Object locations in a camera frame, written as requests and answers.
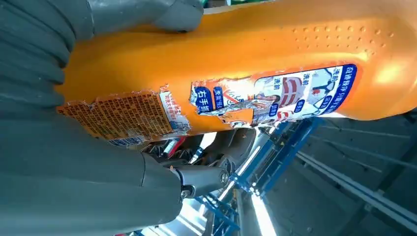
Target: plastic bottle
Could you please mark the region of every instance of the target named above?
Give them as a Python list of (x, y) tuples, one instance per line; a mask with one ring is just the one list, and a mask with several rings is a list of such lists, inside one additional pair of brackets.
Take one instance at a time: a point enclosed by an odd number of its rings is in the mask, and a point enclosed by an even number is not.
[[(195, 32), (141, 27), (78, 45), (66, 68), (66, 83), (58, 88), (69, 102), (59, 112), (77, 118), (96, 137), (128, 145), (253, 126), (259, 103), (269, 106), (268, 116), (275, 121), (302, 118), (295, 115), (309, 102), (320, 100), (316, 107), (327, 109), (337, 96), (342, 98), (336, 111), (359, 120), (416, 107), (417, 1), (282, 0), (242, 6), (205, 13)], [(335, 77), (336, 66), (344, 66), (339, 67), (343, 76)], [(348, 83), (343, 78), (347, 70)], [(306, 71), (307, 82), (301, 78)], [(318, 82), (324, 76), (327, 84)], [(256, 85), (266, 77), (263, 87)], [(284, 78), (299, 78), (296, 87), (303, 88), (288, 104), (283, 104)], [(230, 106), (226, 97), (216, 107), (220, 101), (214, 87), (223, 93), (232, 88), (231, 96), (248, 109)], [(272, 101), (274, 89), (280, 89), (280, 101)], [(206, 102), (198, 97), (203, 91), (211, 93), (211, 115), (196, 104)], [(132, 96), (148, 105), (136, 107), (142, 105), (129, 101)]]

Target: robotic hand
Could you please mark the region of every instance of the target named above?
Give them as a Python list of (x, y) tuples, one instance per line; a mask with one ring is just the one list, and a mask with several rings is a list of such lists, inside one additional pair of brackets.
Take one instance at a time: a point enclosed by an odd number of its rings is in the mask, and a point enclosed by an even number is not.
[[(77, 40), (137, 24), (190, 31), (202, 14), (198, 0), (0, 0), (0, 235), (129, 232), (175, 219), (183, 197), (224, 184), (219, 169), (173, 173), (55, 111)], [(204, 191), (194, 183), (211, 178)]]

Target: bottle label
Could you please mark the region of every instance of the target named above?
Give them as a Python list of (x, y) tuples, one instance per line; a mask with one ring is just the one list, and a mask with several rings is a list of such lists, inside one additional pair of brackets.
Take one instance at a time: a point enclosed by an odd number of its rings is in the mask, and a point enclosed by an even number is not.
[[(268, 126), (331, 113), (352, 88), (357, 67), (264, 72), (241, 79), (192, 83), (190, 102), (202, 116), (218, 116), (231, 127)], [(252, 109), (251, 120), (236, 113)]]

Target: blue metal frame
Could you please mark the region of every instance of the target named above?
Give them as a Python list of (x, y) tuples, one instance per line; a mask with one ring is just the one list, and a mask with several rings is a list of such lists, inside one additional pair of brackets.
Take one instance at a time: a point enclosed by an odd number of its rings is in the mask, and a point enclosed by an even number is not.
[[(255, 188), (258, 189), (259, 194), (263, 197), (268, 191), (272, 189), (278, 178), (284, 173), (287, 167), (291, 164), (296, 156), (296, 153), (301, 149), (307, 140), (307, 136), (322, 122), (319, 118), (302, 121), (295, 132), (291, 135), (288, 142), (281, 148), (280, 151), (273, 157), (272, 161), (261, 174), (261, 177), (256, 181), (256, 187), (252, 188), (249, 183), (249, 177), (259, 168), (259, 165), (265, 160), (271, 148), (275, 148), (274, 143), (268, 140), (249, 163), (246, 169), (239, 176), (233, 173), (230, 180), (233, 180), (236, 185), (246, 192), (252, 192)], [(289, 125), (289, 122), (282, 123), (273, 132), (272, 135), (281, 135), (284, 129)], [(208, 194), (203, 197), (195, 198), (199, 203), (204, 204), (208, 210), (215, 215), (214, 218), (214, 236), (228, 236), (234, 230), (239, 230), (240, 227), (235, 223), (235, 218), (238, 213), (230, 207), (230, 205), (218, 200), (214, 195)]]
[(289, 141), (284, 145), (281, 151), (277, 154), (276, 159), (273, 163), (270, 164), (268, 169), (264, 172), (265, 176), (268, 176), (271, 173), (269, 180), (266, 180), (265, 183), (260, 183), (261, 186), (257, 184), (257, 187), (262, 190), (261, 197), (263, 197), (268, 191), (272, 189), (275, 185), (275, 182), (278, 178), (284, 173), (287, 167), (294, 160), (297, 152), (302, 148), (302, 146), (307, 141), (308, 135), (322, 123), (322, 120), (319, 118), (313, 118), (311, 120), (303, 121), (298, 128), (292, 134)]
[(240, 230), (240, 227), (235, 223), (235, 217), (238, 213), (230, 207), (230, 205), (220, 201), (212, 194), (207, 196), (195, 198), (199, 203), (205, 205), (207, 209), (214, 213), (214, 236), (229, 236), (235, 230)]

